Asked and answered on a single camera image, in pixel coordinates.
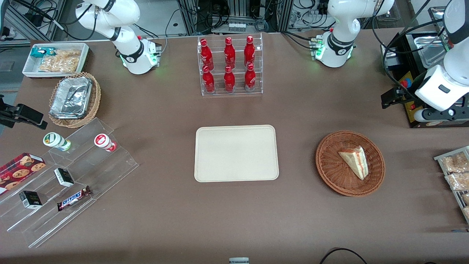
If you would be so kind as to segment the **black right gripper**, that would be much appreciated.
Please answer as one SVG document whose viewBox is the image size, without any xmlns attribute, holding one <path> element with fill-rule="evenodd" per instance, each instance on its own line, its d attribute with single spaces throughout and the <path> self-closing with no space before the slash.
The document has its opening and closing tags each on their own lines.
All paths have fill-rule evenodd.
<svg viewBox="0 0 469 264">
<path fill-rule="evenodd" d="M 13 128 L 16 123 L 14 117 L 15 107 L 5 104 L 3 98 L 4 96 L 0 96 L 0 123 L 5 127 Z M 19 122 L 33 125 L 41 130 L 45 130 L 48 126 L 48 122 L 43 119 L 44 115 L 41 112 L 25 104 L 17 104 L 16 116 Z"/>
</svg>

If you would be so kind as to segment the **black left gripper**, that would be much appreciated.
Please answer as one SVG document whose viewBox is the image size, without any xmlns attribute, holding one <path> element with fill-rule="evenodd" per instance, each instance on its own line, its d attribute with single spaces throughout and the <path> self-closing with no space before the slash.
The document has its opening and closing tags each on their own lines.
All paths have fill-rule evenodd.
<svg viewBox="0 0 469 264">
<path fill-rule="evenodd" d="M 406 88 L 393 87 L 390 92 L 384 92 L 381 95 L 381 107 L 386 109 L 394 103 L 407 103 L 415 100 L 415 97 Z M 464 105 L 452 105 L 444 111 L 434 109 L 426 110 L 427 120 L 443 121 L 468 121 L 469 107 Z"/>
</svg>

